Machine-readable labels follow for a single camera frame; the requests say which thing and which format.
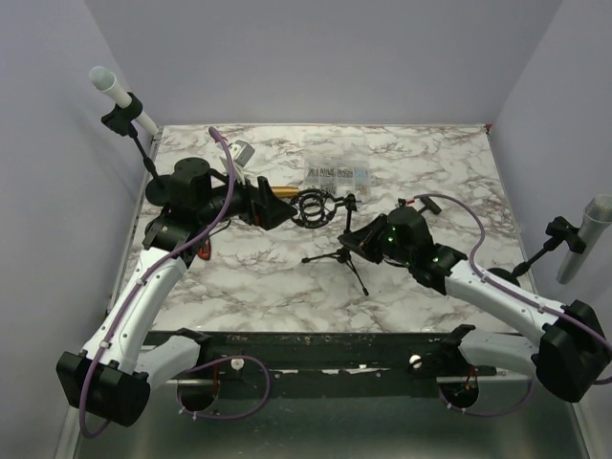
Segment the black round-base mic stand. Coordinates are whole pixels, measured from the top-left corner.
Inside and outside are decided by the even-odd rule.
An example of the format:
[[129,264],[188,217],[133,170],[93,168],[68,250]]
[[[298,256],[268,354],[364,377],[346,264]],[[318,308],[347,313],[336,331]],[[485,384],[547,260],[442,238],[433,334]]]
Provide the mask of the black round-base mic stand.
[[115,134],[129,137],[137,146],[143,165],[151,175],[151,180],[144,190],[145,198],[151,205],[163,207],[169,200],[169,175],[160,175],[153,160],[145,153],[137,129],[132,124],[139,115],[144,114],[142,103],[131,92],[128,92],[127,95],[130,103],[124,108],[116,103],[111,112],[101,117],[101,122]]

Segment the white microphone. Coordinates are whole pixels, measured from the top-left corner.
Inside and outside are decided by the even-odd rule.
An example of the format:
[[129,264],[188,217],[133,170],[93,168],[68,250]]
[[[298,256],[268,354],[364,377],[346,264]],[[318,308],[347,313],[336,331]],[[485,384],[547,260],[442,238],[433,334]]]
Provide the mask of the white microphone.
[[133,120],[148,134],[155,136],[159,132],[158,125],[143,110],[140,100],[123,89],[115,73],[96,66],[90,70],[89,78],[95,88],[114,101],[122,111],[134,115]]

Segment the gold microphone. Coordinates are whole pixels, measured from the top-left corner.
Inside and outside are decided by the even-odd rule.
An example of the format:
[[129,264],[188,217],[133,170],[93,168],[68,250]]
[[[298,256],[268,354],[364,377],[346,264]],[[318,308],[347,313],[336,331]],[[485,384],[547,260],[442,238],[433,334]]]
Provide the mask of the gold microphone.
[[295,186],[273,186],[273,194],[281,199],[292,199],[299,193],[299,188]]

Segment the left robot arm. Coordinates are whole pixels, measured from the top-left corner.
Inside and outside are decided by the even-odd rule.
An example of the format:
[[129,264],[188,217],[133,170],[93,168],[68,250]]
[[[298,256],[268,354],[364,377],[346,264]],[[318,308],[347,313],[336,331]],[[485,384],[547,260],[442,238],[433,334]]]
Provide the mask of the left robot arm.
[[161,212],[145,229],[132,276],[81,350],[63,353],[56,364],[70,406],[120,426],[138,420],[155,386],[184,371],[200,378],[211,368],[212,355],[195,332],[179,333],[150,358],[141,353],[153,319],[209,233],[230,218],[272,230],[296,215],[265,177],[251,183],[200,158],[178,161],[171,174],[147,184],[145,196]]

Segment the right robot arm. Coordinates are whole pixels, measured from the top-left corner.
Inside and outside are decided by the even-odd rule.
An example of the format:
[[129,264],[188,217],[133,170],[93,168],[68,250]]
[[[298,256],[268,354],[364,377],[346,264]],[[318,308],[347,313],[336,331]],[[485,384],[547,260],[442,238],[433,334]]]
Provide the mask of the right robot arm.
[[426,219],[400,207],[339,237],[346,249],[380,264],[392,261],[421,285],[452,296],[515,329],[502,336],[470,328],[440,351],[442,367],[453,375],[474,366],[493,366],[534,376],[550,393],[577,403],[611,362],[594,309],[532,294],[487,272],[471,257],[433,240]]

